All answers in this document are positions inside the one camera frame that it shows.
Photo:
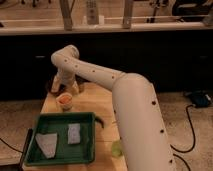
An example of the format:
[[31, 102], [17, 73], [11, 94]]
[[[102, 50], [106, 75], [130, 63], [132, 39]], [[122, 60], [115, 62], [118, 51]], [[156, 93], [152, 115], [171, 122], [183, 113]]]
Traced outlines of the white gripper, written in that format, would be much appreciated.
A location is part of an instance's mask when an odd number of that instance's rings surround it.
[[79, 87], [78, 87], [77, 81], [75, 79], [66, 81], [65, 83], [60, 85], [60, 91], [68, 92], [72, 95], [78, 95]]

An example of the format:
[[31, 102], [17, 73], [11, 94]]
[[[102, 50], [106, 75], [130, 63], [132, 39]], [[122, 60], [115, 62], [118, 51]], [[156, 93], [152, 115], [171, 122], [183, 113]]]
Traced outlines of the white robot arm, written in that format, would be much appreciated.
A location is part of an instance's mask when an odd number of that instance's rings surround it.
[[128, 171], [177, 171], [153, 84], [137, 73], [95, 65], [79, 59], [68, 45], [51, 55], [59, 79], [74, 75], [112, 92], [112, 105]]

